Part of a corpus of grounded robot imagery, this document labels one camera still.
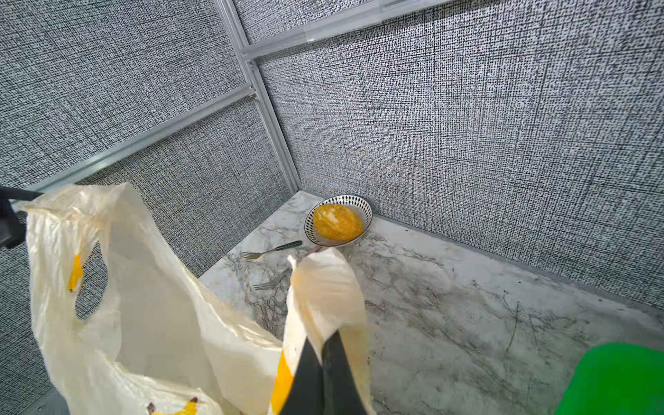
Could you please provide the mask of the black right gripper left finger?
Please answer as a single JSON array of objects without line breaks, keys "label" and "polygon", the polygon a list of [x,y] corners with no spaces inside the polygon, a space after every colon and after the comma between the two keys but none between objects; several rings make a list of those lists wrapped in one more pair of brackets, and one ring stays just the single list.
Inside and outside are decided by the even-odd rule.
[{"label": "black right gripper left finger", "polygon": [[285,415],[323,414],[323,369],[308,340],[304,342],[292,387],[279,413]]}]

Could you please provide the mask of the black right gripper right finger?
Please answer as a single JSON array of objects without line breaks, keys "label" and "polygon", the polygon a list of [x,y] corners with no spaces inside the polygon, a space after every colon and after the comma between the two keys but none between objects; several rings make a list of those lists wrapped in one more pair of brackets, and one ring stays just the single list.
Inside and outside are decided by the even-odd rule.
[{"label": "black right gripper right finger", "polygon": [[323,345],[322,358],[323,414],[368,415],[354,383],[339,331]]}]

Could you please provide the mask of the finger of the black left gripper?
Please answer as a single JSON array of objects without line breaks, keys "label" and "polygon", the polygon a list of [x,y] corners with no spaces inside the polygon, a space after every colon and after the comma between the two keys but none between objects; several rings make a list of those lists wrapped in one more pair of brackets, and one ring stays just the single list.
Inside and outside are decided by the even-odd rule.
[{"label": "finger of the black left gripper", "polygon": [[30,202],[42,192],[1,187],[1,247],[12,249],[25,242],[26,226],[19,221],[11,201]]}]

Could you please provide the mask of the cream plastic bag banana print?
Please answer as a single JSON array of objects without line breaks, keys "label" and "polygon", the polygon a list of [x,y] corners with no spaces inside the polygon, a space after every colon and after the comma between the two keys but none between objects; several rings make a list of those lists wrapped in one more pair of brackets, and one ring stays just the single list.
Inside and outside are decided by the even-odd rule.
[{"label": "cream plastic bag banana print", "polygon": [[178,259],[133,186],[71,185],[24,206],[34,337],[72,414],[280,414],[308,340],[339,331],[368,414],[361,287],[329,248],[293,259],[282,339]]}]

